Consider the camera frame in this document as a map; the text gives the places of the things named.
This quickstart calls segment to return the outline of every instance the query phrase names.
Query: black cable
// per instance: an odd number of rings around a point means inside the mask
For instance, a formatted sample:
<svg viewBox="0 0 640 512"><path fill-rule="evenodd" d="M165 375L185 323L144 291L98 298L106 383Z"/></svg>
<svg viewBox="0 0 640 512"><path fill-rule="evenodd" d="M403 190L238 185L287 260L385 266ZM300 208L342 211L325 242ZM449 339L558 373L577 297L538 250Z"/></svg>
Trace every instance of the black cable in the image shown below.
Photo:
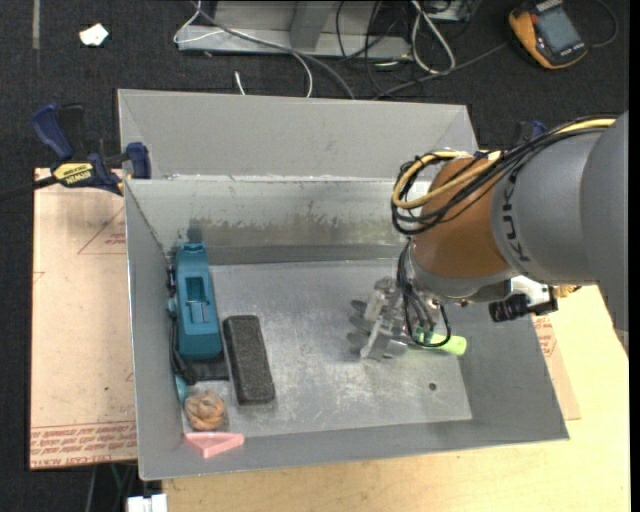
<svg viewBox="0 0 640 512"><path fill-rule="evenodd" d="M498 46L496 46L495 48L493 48L492 50L489 50L488 52L485 52L481 55L478 55L477 57L474 57L473 59L467 61L467 62L463 62L462 64L459 64L458 66L455 66L447 71L441 71L439 73L435 73L432 75L425 75L423 77L420 78L416 78L415 80L413 80L412 82L406 83L406 84L401 84L401 85L397 85L395 87L392 87L390 89L387 89L386 91L383 91L381 94L378 94L377 96L375 96L374 98L372 98L373 100L380 100L384 97L393 97L392 94L402 91L412 85L419 85L422 84L428 80L433 80L434 78L439 78L442 76L447 76L450 73L453 73L454 71L458 71L460 69L466 68L467 66L470 66L472 64L475 64L476 62L478 62L479 60L482 60L490 55L492 55L493 53L497 52L498 50L501 50L502 48L504 48L505 46L507 46L508 43L502 43L499 44Z"/></svg>
<svg viewBox="0 0 640 512"><path fill-rule="evenodd" d="M413 212L411 210L413 210L413 208L408 209L408 215L403 215L399 212L399 207L397 205L395 205L395 203L392 201L391 202L391 211L392 211L392 222L394 227L396 228L396 230L400 233L402 233L403 235L407 235L407 236L413 236L419 233L423 233L429 229L432 229L433 227L435 227L436 225L439 225L441 223L444 222L449 222L455 218L457 218L459 215L461 215L463 212L465 212L468 208L470 208L473 204L475 204L481 197L483 197L486 193L488 193L489 190L491 190L495 184L497 183L498 180L494 180L494 183L492 183L489 187L486 188L486 190L484 190L478 197L474 198L473 201L471 201L470 203L468 203L467 205L465 205L459 212L457 212L454 216L449 217L449 218L445 218L446 214L456 205L460 204L462 201L468 199L468 197L476 192L477 190L479 190L480 188L482 188L483 186L485 186L491 179L495 178L496 176L506 176L506 175L510 175L510 176L515 176L519 170L527 163L529 162L534 156L536 156L540 151L542 151L543 149L545 149L546 147L555 144L556 142L560 141L560 140L564 140L566 138L569 137L574 137L576 135L582 135L582 134L587 134L587 133L594 133L594 132L601 132L603 131L605 128L603 127L587 127L587 128L582 128L579 130L575 130L575 131L567 131L567 132L563 132L563 133L558 133L559 131L561 131L562 129L564 129L565 127L571 126L573 124L579 123L579 122L583 122L583 121L588 121L588 120L594 120L594 119L598 119L597 116L588 116L582 119L578 119L578 120L574 120L570 123L566 123L565 125L562 125L560 127L557 127L556 129L554 129L551 132L544 132L514 148L512 148L509 151L506 151L505 153L503 153L503 155L501 155L500 158L496 159L493 164L491 166L489 166L487 169L485 169L481 174L479 174L478 176L472 178L469 183L465 184L463 187L460 188L460 190L458 190L450 199L449 201L447 201L447 203L443 206L441 206L440 208L437 208L435 210L432 210L430 212L426 212L424 214L421 215L415 215L413 214ZM467 165L465 165L461 170L459 170L457 173L455 173L450 179L454 178L455 176L459 176L460 174L462 174L462 172L466 169L469 169L473 164L475 164L478 160L479 160L479 156L476 156L474 159L472 159L470 161L470 163L468 163ZM403 164L403 166L401 166L400 168L400 173L398 175L398 179L396 180L396 186L400 180L400 178L402 177L402 175L406 172L408 166L412 165L414 162L407 162L406 164ZM411 187L413 186L413 183L415 181L415 178L417 177L418 172L416 172L410 180L407 180L407 183L405 184L405 186L403 187L403 189L401 190L400 193L400 197L401 198L405 198L408 196L408 193L411 189ZM408 222L408 223L413 223L418 224L418 227L415 228L409 228L409 227L403 227L399 224L399 222Z"/></svg>
<svg viewBox="0 0 640 512"><path fill-rule="evenodd" d="M344 45L342 43L342 32L340 30L340 13L342 11L342 7L344 6L345 1L342 0L340 2L340 4L338 5L338 8L336 9L336 16L335 16L335 22L336 22L336 36L338 38L338 45L340 46L340 53L342 54L343 57L343 61L345 60L351 60L354 59L355 57L357 57L358 55L362 55L365 52L365 49L368 50L370 48L373 48L375 45L377 45L378 43L380 43L385 37L387 37L389 35L389 32L391 32L391 30L393 30L393 28L396 26L396 24L398 23L398 21L400 21L400 16L398 16L395 21L393 23L391 23L389 25L389 27L387 27L387 30L385 30L385 32L383 34L380 34L376 39L374 39L371 44L369 44L368 46L365 44L365 46L363 46L362 48L360 48L359 50L356 50L355 52L347 55L345 49L344 49Z"/></svg>
<svg viewBox="0 0 640 512"><path fill-rule="evenodd" d="M618 30L619 30L618 18L613 12L613 9L611 9L611 7L609 7L603 0L594 0L594 1L599 3L602 7L604 7L607 10L607 12L609 13L609 16L611 16L611 20L613 21L613 34L611 34L609 39L606 39L601 43L594 43L591 45L591 48L604 48L608 44L611 44L616 37L618 37Z"/></svg>
<svg viewBox="0 0 640 512"><path fill-rule="evenodd" d="M98 465L93 466L93 470L91 471L91 482L89 483L89 493L87 494L87 502L84 506L84 512L91 512L93 508L93 493L96 488L96 475L98 473Z"/></svg>
<svg viewBox="0 0 640 512"><path fill-rule="evenodd" d="M222 24L218 23L217 21L214 21L214 19L211 16L209 16L206 12L204 12L202 9L200 9L198 7L198 4L196 2L191 1L190 3L191 3L191 5L193 5L193 7L197 11L200 12L200 16L202 16L204 19L206 19L214 27L219 28L220 30L224 30L227 34L231 34L232 36L239 37L240 39L244 39L245 41L250 41L252 43L260 44L260 45L266 46L268 48L274 48L274 49L280 50L281 52L284 52L284 53L290 53L292 55L297 55L300 58L307 59L310 62L313 62L314 64L317 64L318 66L320 66L323 69L325 69L331 76L333 76L333 78L340 84L340 86L347 93L347 95L349 96L350 99L352 99L352 100L356 99L355 94L353 94L353 91L351 90L351 87L349 87L347 82L344 81L344 78L342 78L333 68L331 68L330 66L328 66L327 64L322 62L320 59L316 59L315 57L313 57L312 55L309 55L308 53L300 52L298 50L294 50L293 48L287 48L286 46L282 46L282 45L279 45L279 44L276 44L276 43L272 43L270 41L264 41L262 39L258 39L258 38L255 38L255 37L248 36L246 34L243 34L242 32L236 32L235 30L232 30L232 29L226 27L225 25L222 25Z"/></svg>
<svg viewBox="0 0 640 512"><path fill-rule="evenodd" d="M133 485L133 480L135 479L134 467L135 466L129 466L127 468L124 479L121 485L118 487L118 494L116 495L116 499L114 500L113 506L111 507L111 512L118 512L118 510L122 510L122 498L125 494L128 494L130 492L131 486Z"/></svg>

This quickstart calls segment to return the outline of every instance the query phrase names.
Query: cable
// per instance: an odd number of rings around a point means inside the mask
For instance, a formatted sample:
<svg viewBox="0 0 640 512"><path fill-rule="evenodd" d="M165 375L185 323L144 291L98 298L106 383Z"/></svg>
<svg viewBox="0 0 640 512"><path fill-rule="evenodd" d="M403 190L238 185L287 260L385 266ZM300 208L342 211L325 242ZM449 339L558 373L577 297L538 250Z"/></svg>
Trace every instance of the cable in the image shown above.
<svg viewBox="0 0 640 512"><path fill-rule="evenodd" d="M223 30L224 32L227 32L228 34L231 34L233 36L239 37L240 39L245 39L246 41L251 41L253 43L261 44L262 46L266 46L268 48L274 48L276 50L280 50L280 51L282 51L284 53L289 53L291 55L297 55L300 58L308 59L309 61L319 65L320 67L325 69L329 74L331 74L333 76L333 78L340 84L340 86L347 93L347 95L349 96L350 99L352 99L352 100L356 99L355 95L353 94L353 91L351 90L349 85L344 81L344 79L334 69L332 69L330 66L328 66L327 64L325 64L321 60L316 59L315 57L313 57L313 56L311 56L311 55L309 55L307 53L303 53L303 52L300 52L298 50L294 50L293 48L287 48L286 46L283 46L283 45L280 45L280 44L277 44L277 43L272 43L271 41L264 41L262 39L258 39L257 37L253 37L253 36L250 36L248 34L243 34L242 32L237 32L235 30L232 30L232 29L230 29L230 28L228 28L228 27L226 27L224 25L221 25L220 23L217 23L206 12L201 11L199 5L196 2L191 1L190 3L196 9L198 9L198 11L200 12L200 15L203 18L205 18L209 23L213 24L215 27Z"/></svg>
<svg viewBox="0 0 640 512"><path fill-rule="evenodd" d="M244 87L242 87L242 82L240 81L240 73L238 73L237 71L234 71L233 78L236 81L236 85L238 86L238 89L240 89L240 94L242 94L243 96L246 96L247 93L244 92Z"/></svg>
<svg viewBox="0 0 640 512"><path fill-rule="evenodd" d="M411 5L413 5L413 7L418 11L418 14L416 15L416 20L415 20L415 22L413 24L413 29L411 31L411 52L412 52L412 55L413 55L413 60L415 61L415 63L423 71L426 71L430 75L448 73L449 71L454 69L455 66L456 66L456 58L453 55L453 51L451 50L451 47L445 41L444 37L442 37L442 34L436 28L436 26L433 23L433 21L431 21L431 18L429 18L429 16L425 12L425 10L422 8L420 3L417 0L412 0L411 1ZM424 63L424 61L420 58L420 56L418 55L418 48L417 48L416 40L417 40L417 37L418 37L418 28L420 27L420 20L421 19L424 19L425 23L429 26L429 29L431 30L433 35L436 36L436 39L438 40L440 45L444 48L445 52L447 53L447 56L449 57L449 67L447 69L440 70L440 71L434 70L434 69L430 68L429 66L427 66Z"/></svg>
<svg viewBox="0 0 640 512"><path fill-rule="evenodd" d="M208 32L208 33L206 33L206 34L203 34L203 35L201 35L201 36L194 37L194 38L191 38L191 39L180 39L180 40L178 40L178 33L180 33L182 30L184 30L184 28L185 28L185 27L188 27L189 25L191 25L191 24L192 24L192 23L193 23L193 22L198 18L198 16L200 15L200 13L202 12L202 11L201 11L201 8L202 8L202 1L200 0L200 1L197 3L197 5L196 5L195 7L196 7L196 12L195 12L195 14L194 14L193 16L191 16L191 18L189 18L189 19L184 23L184 25L182 25L182 26L178 29L178 31L174 34L174 36L173 36L173 42L174 42L174 43L176 43L176 44L181 44L181 43L191 43L191 42L193 42L193 41L199 41L200 39L204 39L205 37L210 37L210 36L213 36L213 35L216 35L216 34L224 34L224 33L226 33L226 31L225 31L225 30L222 30L222 29L221 29L221 30L217 30L217 31L214 31L214 32ZM308 65L307 65L307 63L304 61L304 59L302 59L299 55L297 55L297 54L295 54L295 53L291 53L291 55L292 55L293 57L295 57L295 58L296 58L296 60L300 62L300 64L302 64L302 66L304 67L305 72L307 73L307 77L309 78L309 88L308 88L308 90L307 90L306 97L307 97L307 98L310 98L310 97L311 97L311 95L313 94L313 73L311 73L311 69L309 69L309 66L308 66ZM234 78L235 78L236 84L238 85L238 88L240 89L241 94L242 94L243 96L246 96L246 93L245 93L245 91L244 91L244 89L243 89L243 87L242 87L242 84L240 83L240 77L239 77L239 75L238 75L238 72L237 72L237 71L234 73Z"/></svg>
<svg viewBox="0 0 640 512"><path fill-rule="evenodd" d="M527 162L546 147L578 134L601 132L614 122L615 118L585 117L558 126L551 131L544 132L507 151L478 152L469 163L458 170L442 186L429 191L418 199L409 201L407 197L418 172L427 165L441 160L455 158L456 152L434 151L422 157L416 157L415 161L407 162L400 168L391 200L393 226L398 232L412 236L432 229L443 222L449 222L461 215L483 197L495 185L497 182L496 178L505 175L515 176ZM424 212L424 206L428 204L431 199L455 187L460 188L443 206ZM482 187L485 187L485 190L469 202L468 198L470 195ZM467 201L467 204L460 211L451 217L445 218L454 206L463 201ZM419 207L423 207L420 215L414 215L411 210ZM399 208L406 210L408 215L401 214ZM418 224L418 227L404 227L400 225L400 222Z"/></svg>
<svg viewBox="0 0 640 512"><path fill-rule="evenodd" d="M599 3L602 7L604 7L607 12L609 13L609 16L611 16L611 19L613 20L613 34L611 34L611 36L609 37L609 39L601 42L601 43L594 43L591 45L591 48L603 48L605 46L607 46L608 44L611 44L614 39L616 37L618 37L618 18L616 17L615 13L613 12L613 9L611 9L611 7L609 7L603 0L594 0L595 2Z"/></svg>
<svg viewBox="0 0 640 512"><path fill-rule="evenodd" d="M508 43L501 43L500 45L496 46L495 48L493 48L492 50L489 50L488 52L485 52L481 55L478 55L477 57L474 57L473 59L464 62L462 64L458 64L456 67L448 70L448 71L442 71L440 73L436 73L436 74L431 74L431 75L426 75L420 78L416 78L415 80L412 80L411 82L407 82L405 84L401 84L401 85L397 85L395 87L392 87L391 89L387 89L386 91L384 91L383 93L379 94L378 96L373 97L373 100L379 100L382 99L384 97L390 97L392 94L402 91L408 87L411 87L412 85L420 85L428 80L432 80L434 78L438 78L441 76L446 76L449 75L451 73L453 73L454 71L458 71L460 69L466 68L467 66L470 66L471 64L475 64L476 62L478 62L479 60L482 60L490 55L492 55L493 53L497 52L498 50L502 50L502 48L504 48L505 46L507 46Z"/></svg>
<svg viewBox="0 0 640 512"><path fill-rule="evenodd" d="M96 474L98 473L98 465L93 466L91 471L91 482L89 483L89 494L87 495L87 502L84 506L84 512L91 512L93 508L93 492L96 488Z"/></svg>
<svg viewBox="0 0 640 512"><path fill-rule="evenodd" d="M391 25L389 25L389 27L387 28L385 33L379 35L376 39L373 40L373 42L371 44L365 43L365 45L362 48L360 48L359 50L356 50L355 52L353 52L353 53L351 53L349 55L347 55L347 52L344 49L344 44L342 42L342 31L340 30L340 13L342 12L342 7L344 6L344 4L345 4L345 1L342 0L340 2L340 4L338 5L338 8L336 9L336 16L335 16L336 36L338 38L338 45L340 46L340 53L342 54L343 60L351 60L351 59L357 57L358 55L363 54L365 52L365 50L369 50L369 49L373 48L375 45L380 43L385 37L387 37L387 35L389 34L389 32L391 32L391 30L396 25L396 23L398 23L398 21L400 21L400 17L398 16L398 18Z"/></svg>

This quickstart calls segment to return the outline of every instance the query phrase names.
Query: black carpet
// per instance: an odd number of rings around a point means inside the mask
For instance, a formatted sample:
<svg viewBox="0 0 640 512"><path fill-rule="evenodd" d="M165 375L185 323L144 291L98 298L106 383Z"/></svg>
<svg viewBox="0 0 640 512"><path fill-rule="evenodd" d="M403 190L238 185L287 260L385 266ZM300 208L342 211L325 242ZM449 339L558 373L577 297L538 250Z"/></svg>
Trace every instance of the black carpet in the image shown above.
<svg viewBox="0 0 640 512"><path fill-rule="evenodd" d="M486 147L510 145L520 121L536 119L553 127L584 115L621 114L629 108L630 0L604 1L618 23L613 42L594 48L574 66L548 71L523 59L509 35L506 15L518 2L485 0L468 26L443 28L458 62L508 44L475 64L385 101L465 104L478 142ZM0 0L0 193L28 184L34 167L53 163L52 152L29 126L31 115L48 102L82 103L87 139L102 141L105 152L113 154L120 149L118 88L237 94L233 73L238 71L247 94L305 94L304 70L290 56L179 52L172 37L193 12L188 2L39 3L39 49L34 49L34 2ZM614 23L598 1L566 3L588 42L612 35ZM103 47L84 47L78 31L98 22L110 38ZM396 76L370 69L374 84L361 61L325 62L362 99L399 84L398 76L420 76L408 66L394 72ZM444 60L436 56L434 62ZM330 74L317 65L312 69L315 96L346 97ZM73 512L84 510L92 468L30 472L27 463L32 208L30 195L0 203L0 510ZM95 501L102 508L97 510L111 507L114 489L108 477L98 474Z"/></svg>

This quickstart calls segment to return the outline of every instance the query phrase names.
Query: pink eraser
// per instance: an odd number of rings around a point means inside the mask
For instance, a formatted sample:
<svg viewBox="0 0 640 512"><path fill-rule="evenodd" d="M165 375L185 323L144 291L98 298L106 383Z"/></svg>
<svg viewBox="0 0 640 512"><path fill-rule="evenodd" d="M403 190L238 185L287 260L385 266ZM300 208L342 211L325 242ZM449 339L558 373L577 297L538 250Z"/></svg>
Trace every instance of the pink eraser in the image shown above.
<svg viewBox="0 0 640 512"><path fill-rule="evenodd" d="M208 459L244 444L244 435L235 432L188 432L184 440Z"/></svg>

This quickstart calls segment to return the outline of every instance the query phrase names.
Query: black sponge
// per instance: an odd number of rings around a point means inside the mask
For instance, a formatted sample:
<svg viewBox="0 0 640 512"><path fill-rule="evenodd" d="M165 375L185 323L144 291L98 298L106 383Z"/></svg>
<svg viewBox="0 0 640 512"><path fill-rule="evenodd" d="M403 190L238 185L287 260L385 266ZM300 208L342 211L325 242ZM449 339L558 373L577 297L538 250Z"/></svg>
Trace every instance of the black sponge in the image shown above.
<svg viewBox="0 0 640 512"><path fill-rule="evenodd" d="M263 404L276 396L257 316L230 316L222 324L238 402Z"/></svg>

